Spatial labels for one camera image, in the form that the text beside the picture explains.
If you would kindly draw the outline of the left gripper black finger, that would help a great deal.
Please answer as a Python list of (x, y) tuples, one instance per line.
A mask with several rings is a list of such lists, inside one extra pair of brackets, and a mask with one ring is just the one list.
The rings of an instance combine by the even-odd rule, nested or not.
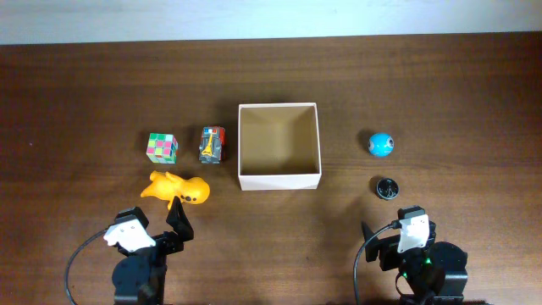
[(114, 218), (115, 224), (124, 223), (126, 221), (130, 221), (133, 219), (137, 219), (141, 226), (146, 229), (149, 225), (149, 220), (144, 214), (143, 210), (139, 207), (133, 207), (133, 208), (127, 208), (123, 211), (120, 211)]
[(179, 197), (174, 197), (166, 218), (166, 223), (173, 228), (182, 241), (191, 241), (194, 238), (194, 230), (185, 215)]

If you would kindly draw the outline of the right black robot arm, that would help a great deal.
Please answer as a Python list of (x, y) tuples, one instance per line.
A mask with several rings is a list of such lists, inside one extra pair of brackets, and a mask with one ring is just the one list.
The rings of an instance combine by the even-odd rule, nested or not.
[(383, 271), (396, 270), (412, 292), (400, 292), (400, 304), (461, 304), (467, 284), (467, 253), (460, 247), (436, 241), (436, 224), (419, 206), (401, 208), (397, 219), (372, 231), (362, 223), (364, 243), (353, 269), (364, 254), (368, 262), (379, 260)]

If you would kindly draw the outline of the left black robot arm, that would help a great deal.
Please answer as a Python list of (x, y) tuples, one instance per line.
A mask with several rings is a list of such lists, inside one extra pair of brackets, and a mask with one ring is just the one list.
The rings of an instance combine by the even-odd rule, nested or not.
[(109, 226), (104, 240), (124, 255), (114, 268), (115, 304), (158, 305), (163, 303), (167, 256), (184, 250), (194, 238), (181, 200), (175, 197), (166, 218), (171, 231), (147, 234), (149, 220), (139, 207), (121, 211)]

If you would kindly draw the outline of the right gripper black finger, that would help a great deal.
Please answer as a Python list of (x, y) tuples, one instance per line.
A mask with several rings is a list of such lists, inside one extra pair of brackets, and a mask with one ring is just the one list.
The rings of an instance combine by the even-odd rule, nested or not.
[(410, 219), (424, 214), (425, 210), (417, 205), (407, 208), (400, 208), (397, 211), (398, 219)]
[(362, 234), (365, 244), (366, 261), (373, 262), (379, 255), (379, 238), (366, 222), (362, 222)]

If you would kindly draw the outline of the orange rubber toy figure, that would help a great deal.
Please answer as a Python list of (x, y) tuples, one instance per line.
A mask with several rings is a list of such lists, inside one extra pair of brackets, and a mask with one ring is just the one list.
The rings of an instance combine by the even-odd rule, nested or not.
[(151, 184), (141, 192), (141, 197), (155, 197), (167, 201), (168, 210), (172, 208), (176, 197), (181, 202), (196, 205), (206, 202), (210, 196), (210, 186), (201, 177), (186, 180), (169, 172), (153, 171), (149, 179)]

